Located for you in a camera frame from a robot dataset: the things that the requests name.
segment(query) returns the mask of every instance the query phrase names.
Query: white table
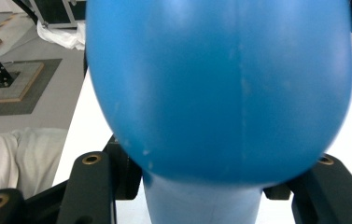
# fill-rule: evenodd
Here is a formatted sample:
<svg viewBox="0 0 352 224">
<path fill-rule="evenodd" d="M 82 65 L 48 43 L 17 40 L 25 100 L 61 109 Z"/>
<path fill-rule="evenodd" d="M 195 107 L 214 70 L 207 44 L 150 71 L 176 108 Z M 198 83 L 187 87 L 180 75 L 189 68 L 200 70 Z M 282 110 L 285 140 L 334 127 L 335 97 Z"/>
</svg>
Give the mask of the white table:
<svg viewBox="0 0 352 224">
<path fill-rule="evenodd" d="M 65 141 L 53 185 L 68 179 L 74 160 L 89 151 L 100 151 L 106 145 L 112 131 L 97 103 L 91 76 L 86 75 L 76 111 Z M 352 101 L 345 123 L 328 153 L 340 159 L 352 173 Z M 145 194 L 140 186 L 137 198 L 129 202 L 117 202 L 119 224 L 149 224 Z M 269 201 L 262 196 L 257 223 L 294 223 L 291 201 Z"/>
</svg>

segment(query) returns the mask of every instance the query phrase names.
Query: gray floor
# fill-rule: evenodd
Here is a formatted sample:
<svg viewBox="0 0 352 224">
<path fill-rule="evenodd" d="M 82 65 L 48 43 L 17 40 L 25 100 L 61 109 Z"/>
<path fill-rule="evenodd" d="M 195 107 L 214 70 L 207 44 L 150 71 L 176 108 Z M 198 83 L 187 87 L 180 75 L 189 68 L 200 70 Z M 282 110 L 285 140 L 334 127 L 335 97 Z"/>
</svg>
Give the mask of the gray floor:
<svg viewBox="0 0 352 224">
<path fill-rule="evenodd" d="M 1 21 L 10 13 L 0 13 Z M 0 56 L 0 62 L 63 59 L 49 85 L 29 115 L 0 116 L 0 133 L 25 127 L 68 129 L 83 82 L 83 51 L 65 49 L 42 40 L 32 26 Z"/>
</svg>

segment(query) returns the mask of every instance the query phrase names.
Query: floor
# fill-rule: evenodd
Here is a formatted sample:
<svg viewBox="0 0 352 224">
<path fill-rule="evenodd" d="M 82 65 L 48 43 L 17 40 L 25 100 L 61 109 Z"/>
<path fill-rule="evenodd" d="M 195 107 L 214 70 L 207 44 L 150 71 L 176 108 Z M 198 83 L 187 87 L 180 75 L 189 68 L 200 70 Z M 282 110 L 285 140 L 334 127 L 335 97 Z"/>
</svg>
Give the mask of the floor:
<svg viewBox="0 0 352 224">
<path fill-rule="evenodd" d="M 0 13 L 0 23 L 11 13 Z M 0 133 L 25 127 L 68 129 L 83 83 L 83 50 L 66 49 L 42 40 L 24 14 L 0 28 L 0 62 L 58 59 L 62 62 L 32 114 L 0 116 Z"/>
</svg>

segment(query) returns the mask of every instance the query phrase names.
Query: beige fabric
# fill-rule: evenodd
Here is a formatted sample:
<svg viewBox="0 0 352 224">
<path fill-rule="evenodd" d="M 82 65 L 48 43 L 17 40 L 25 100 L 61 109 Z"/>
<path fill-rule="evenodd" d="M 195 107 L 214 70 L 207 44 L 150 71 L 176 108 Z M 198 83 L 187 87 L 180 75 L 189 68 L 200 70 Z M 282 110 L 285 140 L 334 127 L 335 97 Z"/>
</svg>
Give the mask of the beige fabric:
<svg viewBox="0 0 352 224">
<path fill-rule="evenodd" d="M 67 130 L 0 133 L 0 189 L 17 188 L 25 199 L 51 187 Z"/>
</svg>

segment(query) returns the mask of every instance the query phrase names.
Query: gray mat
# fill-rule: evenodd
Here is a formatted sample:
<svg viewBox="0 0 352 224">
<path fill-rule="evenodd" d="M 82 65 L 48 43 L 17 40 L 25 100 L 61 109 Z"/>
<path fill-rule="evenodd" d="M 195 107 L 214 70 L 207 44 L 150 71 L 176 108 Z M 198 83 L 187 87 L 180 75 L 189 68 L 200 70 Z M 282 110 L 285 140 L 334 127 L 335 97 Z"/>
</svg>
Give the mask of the gray mat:
<svg viewBox="0 0 352 224">
<path fill-rule="evenodd" d="M 61 61 L 62 59 L 28 61 L 43 63 L 44 68 L 20 102 L 0 103 L 0 116 L 31 114 Z"/>
</svg>

